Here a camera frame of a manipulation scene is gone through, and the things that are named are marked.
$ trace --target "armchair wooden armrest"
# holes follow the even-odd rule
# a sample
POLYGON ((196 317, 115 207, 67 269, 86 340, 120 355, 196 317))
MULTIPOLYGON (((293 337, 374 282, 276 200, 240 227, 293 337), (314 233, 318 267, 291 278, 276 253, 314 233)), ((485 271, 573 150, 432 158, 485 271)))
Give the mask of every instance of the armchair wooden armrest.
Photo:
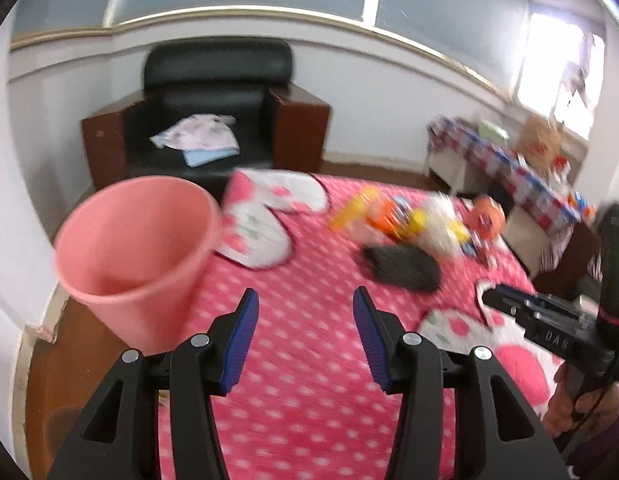
POLYGON ((332 107, 294 83, 270 88, 269 97, 275 107, 274 168, 320 171, 332 107))
POLYGON ((143 102, 142 90, 98 110, 83 120, 84 150, 96 190, 126 177, 123 112, 143 102))

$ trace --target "pink cup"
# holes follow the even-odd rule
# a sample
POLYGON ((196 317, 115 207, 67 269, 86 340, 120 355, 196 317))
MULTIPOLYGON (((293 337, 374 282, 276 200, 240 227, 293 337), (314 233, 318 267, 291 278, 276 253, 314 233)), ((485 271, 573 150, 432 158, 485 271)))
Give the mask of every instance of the pink cup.
POLYGON ((187 180, 125 180, 71 213, 56 237, 56 272, 126 344, 145 355, 170 351, 220 222, 215 200, 187 180))

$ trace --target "pink polka dot bedsheet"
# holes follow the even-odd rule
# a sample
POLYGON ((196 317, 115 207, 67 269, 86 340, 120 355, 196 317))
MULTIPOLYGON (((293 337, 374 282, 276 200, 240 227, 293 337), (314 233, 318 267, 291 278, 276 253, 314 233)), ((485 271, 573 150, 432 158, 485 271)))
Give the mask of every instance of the pink polka dot bedsheet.
MULTIPOLYGON (((383 479, 393 444, 400 396, 373 383, 353 314, 352 293, 368 288, 376 306, 417 330, 430 313, 454 311, 482 323, 475 285, 481 278, 532 290, 510 253, 488 270, 463 256, 444 264, 441 288, 417 294, 374 282, 359 250, 329 231, 325 219, 369 182, 317 176, 331 203, 324 215, 279 213, 293 240, 293 254, 269 270, 249 270, 212 256, 196 292, 182 339, 205 332, 220 314, 235 309, 246 287, 260 297, 260 317, 240 383, 225 398, 213 397, 218 436, 230 478, 383 479)), ((427 193, 379 187, 413 204, 427 193)), ((441 477, 453 471, 453 394, 445 392, 441 477)), ((169 410, 159 413, 160 463, 174 480, 169 410)))

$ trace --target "metal screw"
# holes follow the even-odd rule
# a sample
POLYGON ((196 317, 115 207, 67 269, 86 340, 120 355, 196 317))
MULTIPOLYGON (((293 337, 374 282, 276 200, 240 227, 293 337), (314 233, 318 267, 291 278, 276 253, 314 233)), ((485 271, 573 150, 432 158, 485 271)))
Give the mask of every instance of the metal screw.
POLYGON ((406 332, 403 334, 403 342, 409 346, 416 346, 423 342, 423 338, 416 332, 406 332))
POLYGON ((124 363, 132 363, 137 361, 139 357, 140 354, 138 353, 138 350, 131 349, 123 352, 121 359, 124 363))
POLYGON ((202 346, 207 346, 209 344, 209 341, 211 341, 211 339, 209 339, 209 336, 207 334, 196 334, 194 337, 192 337, 192 346, 195 346, 196 348, 200 348, 202 346))
POLYGON ((474 350, 474 355, 480 360, 488 361, 492 358, 492 351, 489 348, 485 348, 484 346, 479 346, 474 350))

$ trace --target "baseboard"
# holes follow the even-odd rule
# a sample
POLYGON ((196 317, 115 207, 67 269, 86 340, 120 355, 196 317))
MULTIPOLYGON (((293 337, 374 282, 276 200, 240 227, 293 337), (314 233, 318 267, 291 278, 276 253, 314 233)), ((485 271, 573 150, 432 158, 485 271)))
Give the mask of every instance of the baseboard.
POLYGON ((32 366, 33 349, 38 339, 49 343, 56 341, 58 325, 65 310, 69 295, 58 284, 52 294, 42 325, 39 327, 26 326, 22 331, 20 349, 16 359, 14 373, 14 394, 12 396, 12 432, 14 434, 14 458, 18 467, 29 477, 32 477, 27 437, 25 433, 27 385, 29 382, 30 367, 32 366))
POLYGON ((409 171, 411 173, 422 173, 425 166, 422 162, 414 162, 406 158, 361 155, 358 153, 324 152, 323 160, 335 164, 360 164, 362 166, 376 166, 387 168, 388 170, 409 171))
POLYGON ((30 330, 22 332, 20 349, 16 359, 16 373, 14 375, 14 394, 12 397, 12 433, 14 434, 14 459, 27 478, 32 478, 27 437, 25 433, 27 384, 29 371, 32 365, 33 347, 36 336, 30 330))

